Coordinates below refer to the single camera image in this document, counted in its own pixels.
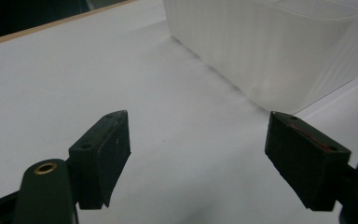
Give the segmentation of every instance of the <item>plastic bin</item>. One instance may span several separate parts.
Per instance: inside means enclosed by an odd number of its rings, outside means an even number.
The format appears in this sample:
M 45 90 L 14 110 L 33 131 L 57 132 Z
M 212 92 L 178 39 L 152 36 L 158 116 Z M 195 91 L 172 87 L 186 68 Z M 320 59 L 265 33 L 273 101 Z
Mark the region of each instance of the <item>plastic bin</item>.
M 267 110 L 295 113 L 358 76 L 358 0 L 164 0 L 170 30 Z

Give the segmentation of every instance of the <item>white table surface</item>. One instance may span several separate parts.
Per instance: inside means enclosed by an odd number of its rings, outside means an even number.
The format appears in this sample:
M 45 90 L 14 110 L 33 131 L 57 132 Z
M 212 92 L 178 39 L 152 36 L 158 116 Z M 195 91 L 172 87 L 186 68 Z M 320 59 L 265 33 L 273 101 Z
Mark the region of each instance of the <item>white table surface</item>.
M 81 223 L 338 223 L 306 210 L 264 153 L 269 112 L 139 0 L 0 44 L 0 197 L 104 114 L 127 109 L 131 151 L 111 206 Z M 358 78 L 297 114 L 358 163 Z

